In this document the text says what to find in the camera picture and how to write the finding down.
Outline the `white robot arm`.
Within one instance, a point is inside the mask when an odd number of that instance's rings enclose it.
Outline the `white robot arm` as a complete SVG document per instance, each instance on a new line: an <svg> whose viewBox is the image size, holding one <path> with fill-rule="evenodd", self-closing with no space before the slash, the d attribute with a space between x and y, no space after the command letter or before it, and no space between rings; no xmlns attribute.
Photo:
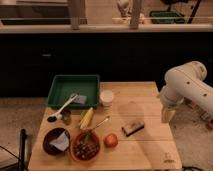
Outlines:
<svg viewBox="0 0 213 171"><path fill-rule="evenodd" d="M175 108L189 99L204 111L207 122L213 124L213 87L203 82L206 76L207 69L199 61L173 67L165 73L165 85L159 93L163 123L168 123Z"/></svg>

